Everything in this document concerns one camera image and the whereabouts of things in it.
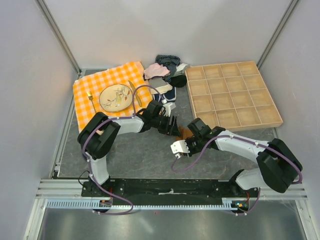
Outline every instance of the orange checkered tablecloth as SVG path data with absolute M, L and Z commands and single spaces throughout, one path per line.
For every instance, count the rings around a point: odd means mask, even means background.
M 96 72 L 76 80 L 73 84 L 73 95 L 79 132 L 84 129 L 87 123 L 95 115 L 94 107 L 97 112 L 103 112 L 110 117 L 131 116 L 134 113 L 132 105 L 118 112 L 105 111 L 99 103 L 100 93 L 105 88 L 115 84 L 127 85 L 131 89 L 128 81 L 131 81 L 135 88 L 140 85 L 145 85 L 143 72 L 144 68 L 140 62 L 129 62 L 122 66 Z M 88 98 L 88 91 L 90 91 L 93 96 L 94 107 Z M 135 109 L 138 111 L 141 108 L 147 107 L 148 103 L 152 100 L 152 95 L 147 87 L 142 87 L 138 89 L 137 92 L 142 102 L 142 107 L 140 107 L 137 99 L 134 98 Z

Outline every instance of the compartment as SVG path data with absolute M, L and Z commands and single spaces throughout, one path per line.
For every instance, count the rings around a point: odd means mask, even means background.
M 221 66 L 224 77 L 241 76 L 241 73 L 240 73 L 236 63 L 222 64 L 220 66 Z
M 188 84 L 192 96 L 210 94 L 207 80 L 191 81 Z
M 207 112 L 207 111 L 215 110 L 215 107 L 210 95 L 193 96 L 192 100 L 193 100 L 195 112 Z
M 218 93 L 211 96 L 216 110 L 233 109 L 235 107 L 229 93 Z
M 271 105 L 273 101 L 267 89 L 249 91 L 255 106 Z
M 210 128 L 214 128 L 215 126 L 219 126 L 217 114 L 214 111 L 210 112 L 199 112 L 196 114 L 197 118 L 201 118 L 201 120 L 209 125 Z
M 206 79 L 202 66 L 189 67 L 185 72 L 189 81 Z
M 243 79 L 245 81 L 246 87 L 249 90 L 266 88 L 264 80 L 260 75 L 243 76 Z
M 203 66 L 203 70 L 207 79 L 217 79 L 224 77 L 220 65 Z
M 228 85 L 230 92 L 247 90 L 245 81 L 243 80 L 242 76 L 226 77 L 225 81 L 226 81 L 226 84 Z
M 255 107 L 245 107 L 236 109 L 242 126 L 261 124 L 258 113 Z
M 242 73 L 242 75 L 254 75 L 259 74 L 259 70 L 254 61 L 240 62 L 238 63 L 238 67 Z
M 254 105 L 248 91 L 231 92 L 230 94 L 235 108 L 245 108 Z
M 274 105 L 257 106 L 256 110 L 263 124 L 282 123 L 282 119 Z
M 210 92 L 212 94 L 220 94 L 220 93 L 227 93 L 228 87 L 224 78 L 217 78 L 217 79 L 208 79 L 207 80 Z
M 220 127 L 235 128 L 240 126 L 240 122 L 235 109 L 216 111 Z

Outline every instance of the fork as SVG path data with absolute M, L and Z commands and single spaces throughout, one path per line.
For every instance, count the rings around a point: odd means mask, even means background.
M 86 94 L 88 95 L 88 99 L 91 101 L 93 109 L 94 109 L 94 113 L 96 114 L 97 111 L 96 111 L 96 108 L 94 105 L 94 96 L 92 96 L 91 91 L 87 91 Z

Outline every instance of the decorated plate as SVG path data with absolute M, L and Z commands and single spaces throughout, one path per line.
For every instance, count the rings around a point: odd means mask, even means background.
M 131 105 L 131 89 L 123 84 L 108 86 L 100 93 L 99 102 L 105 111 L 119 112 Z

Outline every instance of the black cloth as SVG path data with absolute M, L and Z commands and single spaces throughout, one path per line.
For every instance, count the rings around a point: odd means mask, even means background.
M 187 84 L 186 75 L 174 76 L 171 78 L 170 85 L 176 88 L 182 88 Z
M 170 71 L 169 75 L 162 78 L 166 82 L 170 83 L 171 78 L 177 71 L 177 66 L 180 65 L 180 58 L 174 55 L 157 55 L 155 57 L 155 62 L 165 66 Z

